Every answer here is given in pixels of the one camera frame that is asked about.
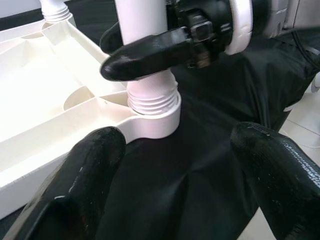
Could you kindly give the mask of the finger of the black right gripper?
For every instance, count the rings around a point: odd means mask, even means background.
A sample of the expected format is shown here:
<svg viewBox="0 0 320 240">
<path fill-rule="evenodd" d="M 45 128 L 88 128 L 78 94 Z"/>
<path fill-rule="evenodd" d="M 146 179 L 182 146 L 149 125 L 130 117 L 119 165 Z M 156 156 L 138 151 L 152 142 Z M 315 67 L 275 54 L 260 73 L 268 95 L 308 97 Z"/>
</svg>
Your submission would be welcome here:
<svg viewBox="0 0 320 240">
<path fill-rule="evenodd" d="M 120 47 L 102 63 L 100 74 L 109 81 L 136 81 L 192 58 L 192 40 L 180 27 Z"/>
<path fill-rule="evenodd" d="M 119 22 L 116 22 L 102 34 L 99 40 L 99 47 L 106 54 L 112 54 L 122 47 L 122 34 Z"/>
</svg>

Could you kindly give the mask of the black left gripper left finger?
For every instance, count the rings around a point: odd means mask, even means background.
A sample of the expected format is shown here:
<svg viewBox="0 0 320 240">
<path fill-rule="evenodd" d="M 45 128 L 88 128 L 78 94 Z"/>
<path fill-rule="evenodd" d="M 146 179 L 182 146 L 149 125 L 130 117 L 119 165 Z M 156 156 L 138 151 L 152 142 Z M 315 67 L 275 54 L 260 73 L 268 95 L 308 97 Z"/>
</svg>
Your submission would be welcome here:
<svg viewBox="0 0 320 240">
<path fill-rule="evenodd" d="M 7 240 L 94 240 L 125 152 L 126 140 L 117 127 L 89 133 L 45 179 Z"/>
</svg>

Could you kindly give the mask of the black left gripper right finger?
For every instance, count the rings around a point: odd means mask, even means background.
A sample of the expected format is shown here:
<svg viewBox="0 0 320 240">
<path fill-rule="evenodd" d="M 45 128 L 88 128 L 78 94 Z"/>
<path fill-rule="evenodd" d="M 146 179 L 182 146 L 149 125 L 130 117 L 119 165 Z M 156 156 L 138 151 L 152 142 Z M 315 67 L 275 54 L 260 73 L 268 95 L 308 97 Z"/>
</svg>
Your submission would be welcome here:
<svg viewBox="0 0 320 240">
<path fill-rule="evenodd" d="M 233 128 L 231 149 L 276 240 L 320 240 L 320 166 L 254 122 Z"/>
</svg>

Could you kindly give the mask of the white tapered plastic leg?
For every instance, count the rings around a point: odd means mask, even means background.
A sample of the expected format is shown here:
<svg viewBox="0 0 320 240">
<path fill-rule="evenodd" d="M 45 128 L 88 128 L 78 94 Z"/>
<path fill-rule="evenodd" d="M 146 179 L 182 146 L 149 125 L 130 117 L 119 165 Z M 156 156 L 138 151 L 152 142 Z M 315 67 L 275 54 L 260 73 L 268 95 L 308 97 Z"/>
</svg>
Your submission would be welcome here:
<svg viewBox="0 0 320 240">
<path fill-rule="evenodd" d="M 39 0 L 44 20 L 56 23 L 68 19 L 72 14 L 64 0 Z"/>
<path fill-rule="evenodd" d="M 123 43 L 168 30 L 165 0 L 115 0 Z M 142 115 L 180 112 L 178 84 L 168 69 L 127 83 L 128 105 Z"/>
</svg>

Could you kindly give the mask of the white plastic children table top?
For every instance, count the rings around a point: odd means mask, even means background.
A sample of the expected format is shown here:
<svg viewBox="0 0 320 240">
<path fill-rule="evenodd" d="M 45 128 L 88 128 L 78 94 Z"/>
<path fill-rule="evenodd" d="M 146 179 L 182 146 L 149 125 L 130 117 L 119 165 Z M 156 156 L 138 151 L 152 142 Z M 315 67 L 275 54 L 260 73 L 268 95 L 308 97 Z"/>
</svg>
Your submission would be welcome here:
<svg viewBox="0 0 320 240">
<path fill-rule="evenodd" d="M 100 75 L 106 58 L 72 20 L 0 31 L 0 219 L 26 205 L 88 133 L 114 126 L 130 143 L 177 129 L 177 84 L 152 112 L 137 112 L 126 83 Z"/>
</svg>

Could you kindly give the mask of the black table cloth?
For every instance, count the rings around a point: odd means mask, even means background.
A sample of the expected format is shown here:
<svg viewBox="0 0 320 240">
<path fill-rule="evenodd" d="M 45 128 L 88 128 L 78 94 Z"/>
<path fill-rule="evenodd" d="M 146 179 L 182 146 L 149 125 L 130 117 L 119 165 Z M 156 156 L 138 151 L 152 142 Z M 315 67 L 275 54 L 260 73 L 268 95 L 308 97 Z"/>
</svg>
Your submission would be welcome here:
<svg viewBox="0 0 320 240">
<path fill-rule="evenodd" d="M 169 136 L 126 142 L 94 240 L 235 240 L 257 209 L 231 147 L 242 122 L 279 130 L 316 74 L 297 32 L 254 35 L 202 68 L 172 66 L 181 97 Z"/>
</svg>

